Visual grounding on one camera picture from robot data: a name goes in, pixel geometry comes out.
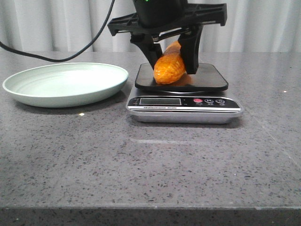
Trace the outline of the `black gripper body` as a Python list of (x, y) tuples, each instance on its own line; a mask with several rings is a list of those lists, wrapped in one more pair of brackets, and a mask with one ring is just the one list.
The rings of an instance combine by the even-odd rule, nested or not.
[(186, 0), (134, 0), (136, 12), (112, 19), (111, 35), (121, 32), (148, 34), (155, 41), (178, 34), (192, 34), (204, 25), (227, 21), (227, 4), (196, 4)]

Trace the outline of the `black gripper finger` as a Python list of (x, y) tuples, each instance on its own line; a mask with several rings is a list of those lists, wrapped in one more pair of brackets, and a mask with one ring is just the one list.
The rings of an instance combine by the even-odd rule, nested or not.
[(130, 42), (142, 51), (152, 69), (154, 69), (156, 62), (163, 54), (161, 45), (155, 43), (150, 34), (135, 32), (131, 33)]
[(178, 39), (181, 45), (180, 53), (187, 74), (196, 74), (198, 70), (198, 52), (203, 25), (194, 25), (182, 33)]

